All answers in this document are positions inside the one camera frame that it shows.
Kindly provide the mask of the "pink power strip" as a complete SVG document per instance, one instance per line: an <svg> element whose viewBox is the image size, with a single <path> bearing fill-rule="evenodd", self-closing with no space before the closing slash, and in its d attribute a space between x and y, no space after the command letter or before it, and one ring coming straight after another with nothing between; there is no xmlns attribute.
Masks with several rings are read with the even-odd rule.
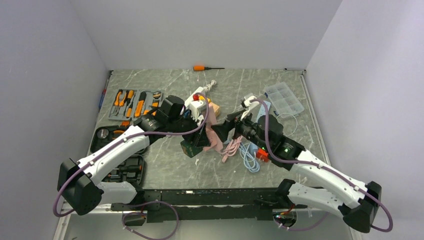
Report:
<svg viewBox="0 0 424 240"><path fill-rule="evenodd" d="M221 152L221 150L224 147L223 142L220 140L220 138L215 133L215 131L213 131L210 123L206 124L205 130L206 130L206 135L209 140L210 146L203 147L203 150L204 151L215 150L216 152Z"/></svg>

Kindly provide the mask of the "red cube socket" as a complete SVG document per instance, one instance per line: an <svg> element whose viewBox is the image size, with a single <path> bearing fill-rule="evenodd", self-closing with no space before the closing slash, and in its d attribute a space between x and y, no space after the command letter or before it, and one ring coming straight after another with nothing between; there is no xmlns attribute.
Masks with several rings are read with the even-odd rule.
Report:
<svg viewBox="0 0 424 240"><path fill-rule="evenodd" d="M256 158L262 162L269 162L269 154L262 148L259 148L255 154Z"/></svg>

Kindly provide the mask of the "light blue power strip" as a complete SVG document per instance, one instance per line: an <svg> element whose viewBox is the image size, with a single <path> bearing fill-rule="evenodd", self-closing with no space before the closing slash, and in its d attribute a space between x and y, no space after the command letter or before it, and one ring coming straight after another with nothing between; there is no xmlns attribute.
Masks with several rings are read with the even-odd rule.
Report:
<svg viewBox="0 0 424 240"><path fill-rule="evenodd" d="M264 101L264 104L265 104L266 106L263 106L262 104L260 105L260 109L259 109L259 111L258 111L258 114L257 114L257 116L256 116L256 120L255 120L255 122L256 122L256 123L259 121L260 117L262 117L262 116L264 116L264 115L266 114L266 110L270 111L270 108L271 108L271 102L269 102L269 101Z"/></svg>

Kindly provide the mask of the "dark green cube adapter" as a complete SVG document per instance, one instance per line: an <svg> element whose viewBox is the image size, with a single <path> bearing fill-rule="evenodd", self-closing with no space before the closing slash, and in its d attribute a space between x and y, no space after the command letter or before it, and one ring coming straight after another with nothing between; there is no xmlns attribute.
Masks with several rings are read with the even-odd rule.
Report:
<svg viewBox="0 0 424 240"><path fill-rule="evenodd" d="M183 153L189 158L193 158L203 151L203 147L193 146L190 142L183 140L180 142Z"/></svg>

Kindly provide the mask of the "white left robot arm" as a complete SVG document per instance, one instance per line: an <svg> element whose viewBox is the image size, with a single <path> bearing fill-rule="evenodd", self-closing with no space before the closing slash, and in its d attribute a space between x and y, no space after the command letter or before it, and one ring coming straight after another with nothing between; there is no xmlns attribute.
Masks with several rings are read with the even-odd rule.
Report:
<svg viewBox="0 0 424 240"><path fill-rule="evenodd" d="M68 213L83 216L98 205L114 203L139 209L144 196L133 184L103 179L136 152L166 136L182 136L186 142L206 140L205 127L211 114L213 110L209 109L203 92L193 93L188 101L169 95L159 107L142 115L104 147L78 161L64 161L59 169L57 191L71 206Z"/></svg>

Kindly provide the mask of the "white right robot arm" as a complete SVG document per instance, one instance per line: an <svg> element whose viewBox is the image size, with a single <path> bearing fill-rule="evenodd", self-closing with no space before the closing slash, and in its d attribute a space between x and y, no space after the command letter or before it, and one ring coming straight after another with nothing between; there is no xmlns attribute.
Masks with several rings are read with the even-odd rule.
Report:
<svg viewBox="0 0 424 240"><path fill-rule="evenodd" d="M341 218L361 233L369 233L372 229L382 187L374 181L355 180L321 161L303 145L285 136L283 125L274 116L263 115L253 122L250 116L242 119L240 114L232 113L223 123L211 128L224 141L230 131L234 131L234 136L242 136L264 150L276 166L319 184L319 188L313 188L284 179L275 191L280 207L310 206Z"/></svg>

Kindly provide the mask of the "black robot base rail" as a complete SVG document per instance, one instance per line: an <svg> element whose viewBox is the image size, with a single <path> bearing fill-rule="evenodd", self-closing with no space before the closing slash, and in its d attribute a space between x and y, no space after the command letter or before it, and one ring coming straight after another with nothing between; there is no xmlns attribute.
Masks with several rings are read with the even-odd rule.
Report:
<svg viewBox="0 0 424 240"><path fill-rule="evenodd" d="M256 219L292 210L277 188L144 189L130 203L113 203L114 212L146 212L148 223L175 220Z"/></svg>

